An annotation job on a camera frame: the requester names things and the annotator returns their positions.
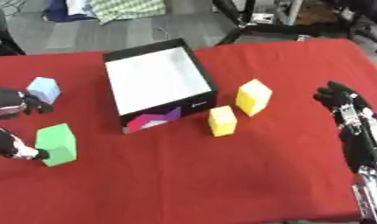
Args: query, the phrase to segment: robotic hand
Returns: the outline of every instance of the robotic hand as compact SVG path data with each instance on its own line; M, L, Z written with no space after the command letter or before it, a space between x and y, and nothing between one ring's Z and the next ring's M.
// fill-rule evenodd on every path
M52 106L32 94L0 88L0 119L11 119L22 112L29 115L34 109L41 114L52 111ZM0 154L7 158L49 158L46 150L26 146L21 139L1 127Z
M377 114L355 91L334 81L318 88L314 99L328 108L339 128L361 223L377 224Z

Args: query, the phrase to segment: black box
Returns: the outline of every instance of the black box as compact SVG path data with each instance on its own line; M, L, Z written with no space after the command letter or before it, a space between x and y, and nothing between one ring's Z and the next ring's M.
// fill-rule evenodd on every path
M181 38L106 53L103 59L123 133L216 105L217 88Z

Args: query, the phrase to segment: green cube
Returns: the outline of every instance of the green cube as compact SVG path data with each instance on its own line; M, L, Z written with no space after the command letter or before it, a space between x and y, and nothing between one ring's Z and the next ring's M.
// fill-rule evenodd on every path
M76 140L66 123L39 129L36 148L46 150L50 157L43 159L47 166L65 164L76 159Z

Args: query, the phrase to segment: gray floor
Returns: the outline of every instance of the gray floor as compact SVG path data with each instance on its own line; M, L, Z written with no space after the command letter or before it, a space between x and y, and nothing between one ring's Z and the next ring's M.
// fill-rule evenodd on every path
M99 25L96 20L47 22L41 17L47 2L31 0L21 13L9 19L12 36L29 54L117 50L174 38L184 38L190 47L198 49L213 46L233 27L223 16L212 13L211 0L165 0L167 15L105 25ZM291 37L272 34L242 38L239 42L288 39ZM376 46L363 38L356 42L377 65Z

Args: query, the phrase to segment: foam block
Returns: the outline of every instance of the foam block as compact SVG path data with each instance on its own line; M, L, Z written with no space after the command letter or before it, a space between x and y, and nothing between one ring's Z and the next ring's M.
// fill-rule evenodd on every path
M237 124L233 110L229 106L212 108L208 119L211 130L216 137L231 135Z
M53 104L60 95L60 89L56 80L37 77L29 85L27 91L36 95L41 101Z
M236 105L248 116L253 116L266 108L272 90L258 80L252 80L239 88Z
M50 158L43 160L47 166L65 164L77 158L75 136L66 123L39 129L36 148L49 152Z

